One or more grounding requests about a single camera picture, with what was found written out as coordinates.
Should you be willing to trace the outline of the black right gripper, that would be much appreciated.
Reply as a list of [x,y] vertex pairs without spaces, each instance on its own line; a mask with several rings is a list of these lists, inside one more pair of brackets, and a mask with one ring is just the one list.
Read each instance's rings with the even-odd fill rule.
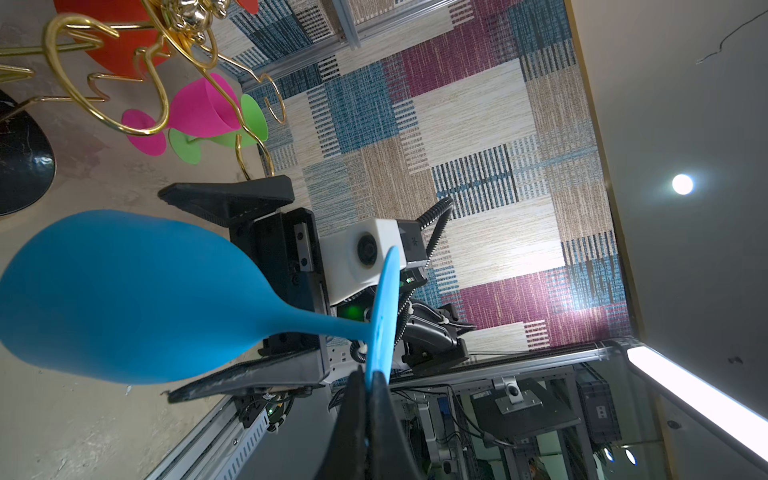
[[[174,183],[157,196],[215,225],[235,226],[230,229],[231,242],[256,263],[283,301],[323,315],[330,312],[314,214],[306,208],[274,213],[295,200],[289,177]],[[167,401],[177,404],[215,395],[251,396],[317,386],[331,373],[326,343],[322,335],[270,336],[259,350],[262,358],[184,385],[171,391]]]

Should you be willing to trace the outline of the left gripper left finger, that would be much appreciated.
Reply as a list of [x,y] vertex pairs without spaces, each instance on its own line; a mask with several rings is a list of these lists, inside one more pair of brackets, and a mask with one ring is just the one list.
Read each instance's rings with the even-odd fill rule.
[[354,371],[348,379],[344,400],[316,480],[365,478],[367,462],[367,391],[364,373]]

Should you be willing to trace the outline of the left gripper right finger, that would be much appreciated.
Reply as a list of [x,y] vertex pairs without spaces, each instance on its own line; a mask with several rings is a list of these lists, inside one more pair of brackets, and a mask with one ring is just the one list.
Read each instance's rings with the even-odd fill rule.
[[397,419],[384,374],[373,373],[367,393],[367,478],[417,480],[417,466],[408,440]]

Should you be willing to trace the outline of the blue front wine glass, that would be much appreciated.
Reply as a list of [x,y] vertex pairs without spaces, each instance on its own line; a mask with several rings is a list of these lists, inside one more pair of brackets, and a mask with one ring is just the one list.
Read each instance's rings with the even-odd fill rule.
[[368,346],[365,379],[393,359],[400,252],[392,247],[368,323],[283,301],[257,265],[195,225],[114,210],[41,230],[1,277],[1,341],[40,368],[125,385],[164,384],[221,368],[281,333]]

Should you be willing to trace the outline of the green front wine glass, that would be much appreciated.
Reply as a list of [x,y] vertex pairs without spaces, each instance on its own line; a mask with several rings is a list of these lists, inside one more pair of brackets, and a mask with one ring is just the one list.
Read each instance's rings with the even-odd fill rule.
[[[266,142],[269,136],[269,129],[267,120],[257,101],[250,95],[243,94],[240,98],[240,109],[244,116],[246,126],[253,131],[260,140]],[[202,138],[193,137],[178,130],[170,129],[168,140],[171,148],[182,161],[196,165],[202,158],[201,144],[203,141],[210,141],[234,149],[237,135],[241,136],[242,148],[256,144],[256,141],[243,128],[215,137]]]

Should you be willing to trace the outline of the pink wine glass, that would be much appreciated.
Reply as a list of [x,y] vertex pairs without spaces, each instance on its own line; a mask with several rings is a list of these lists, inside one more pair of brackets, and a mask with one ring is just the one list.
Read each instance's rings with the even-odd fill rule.
[[[213,73],[211,78],[230,96],[237,106],[239,101],[229,83]],[[155,121],[145,112],[129,109],[122,115],[122,123],[137,129],[148,129]],[[170,103],[169,121],[163,131],[177,130],[195,138],[211,138],[234,132],[240,123],[228,101],[205,78],[183,87]],[[167,140],[164,134],[151,136],[128,135],[129,142],[142,153],[160,156],[165,153]]]

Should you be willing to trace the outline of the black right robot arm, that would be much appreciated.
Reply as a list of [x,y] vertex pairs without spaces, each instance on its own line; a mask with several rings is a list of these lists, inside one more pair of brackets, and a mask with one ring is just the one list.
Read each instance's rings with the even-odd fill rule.
[[[326,238],[313,212],[287,211],[295,198],[291,180],[280,175],[240,183],[174,183],[158,193],[165,203],[229,231],[231,242],[260,268],[286,303],[321,314],[365,322],[372,314],[377,281],[372,268],[384,249],[404,255],[400,274],[395,342],[400,360],[416,375],[449,369],[468,358],[462,334],[473,325],[455,308],[433,308],[414,299],[426,285],[426,268],[451,217],[451,198],[439,200],[415,220],[370,219]],[[359,345],[331,349],[329,335],[278,333],[268,337],[257,360],[238,363],[185,385],[169,395],[181,403],[213,395],[245,399],[265,394],[298,395],[345,377],[362,361]]]

